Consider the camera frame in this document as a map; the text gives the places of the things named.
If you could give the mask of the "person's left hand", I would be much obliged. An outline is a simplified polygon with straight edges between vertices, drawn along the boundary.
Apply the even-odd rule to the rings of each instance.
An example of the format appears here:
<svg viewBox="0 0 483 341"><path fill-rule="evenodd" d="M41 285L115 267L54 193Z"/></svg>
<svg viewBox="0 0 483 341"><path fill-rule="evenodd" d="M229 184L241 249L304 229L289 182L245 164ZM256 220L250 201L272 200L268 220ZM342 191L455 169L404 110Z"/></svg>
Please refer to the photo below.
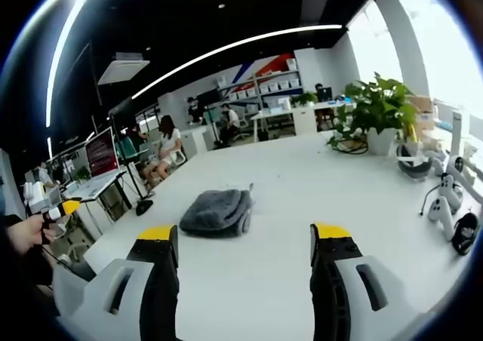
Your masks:
<svg viewBox="0 0 483 341"><path fill-rule="evenodd" d="M45 219L40 214L24 220L16 214L11 214L5 217L5 225L15 251L21 255L27 253L32 247L47 244L49 241Z"/></svg>

